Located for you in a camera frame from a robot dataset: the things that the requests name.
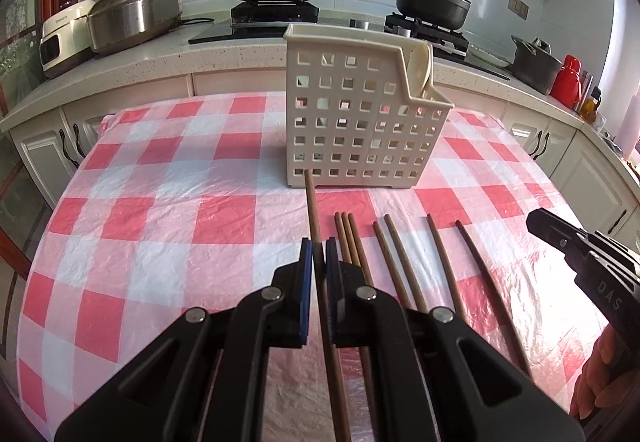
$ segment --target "utensil basket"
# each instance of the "utensil basket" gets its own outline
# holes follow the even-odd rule
[[[453,104],[433,87],[427,42],[363,29],[291,24],[287,183],[409,188]]]

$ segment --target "checkered tablecloth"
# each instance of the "checkered tablecloth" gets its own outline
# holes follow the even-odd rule
[[[20,399],[45,437],[186,308],[234,307],[268,285],[277,266],[297,259],[309,229],[305,192],[286,185],[285,102],[284,93],[214,95],[112,120],[53,214],[20,316]],[[414,189],[317,194],[324,238],[335,235],[336,211],[356,216],[377,287],[395,294],[372,229],[390,213],[427,303],[452,306],[425,219],[432,213],[472,327],[508,356],[454,226],[457,219],[466,224],[511,310],[536,383],[568,407],[605,321],[562,256],[527,233],[526,214],[540,206],[577,220],[496,119],[452,111]],[[342,362],[354,440],[367,440],[356,353],[342,350]],[[332,440],[315,302],[308,345],[271,354],[263,437]]]

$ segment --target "silver screw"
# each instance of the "silver screw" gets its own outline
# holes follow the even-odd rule
[[[441,323],[453,321],[453,312],[447,307],[436,307],[431,311],[431,315]]]
[[[282,297],[282,291],[278,287],[265,287],[261,294],[267,301],[274,301]]]
[[[207,317],[207,312],[200,307],[194,307],[190,308],[184,317],[189,323],[200,323]]]
[[[356,289],[356,296],[365,301],[371,301],[376,298],[376,289],[369,285],[363,285]]]

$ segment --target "electrical outlet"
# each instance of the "electrical outlet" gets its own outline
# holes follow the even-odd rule
[[[529,15],[529,6],[522,0],[509,0],[508,8],[523,20],[526,20],[527,15]]]

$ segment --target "rice cooker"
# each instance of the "rice cooker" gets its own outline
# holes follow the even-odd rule
[[[42,25],[40,62],[47,78],[73,69],[94,54],[86,20],[94,4],[93,0],[73,4]]]

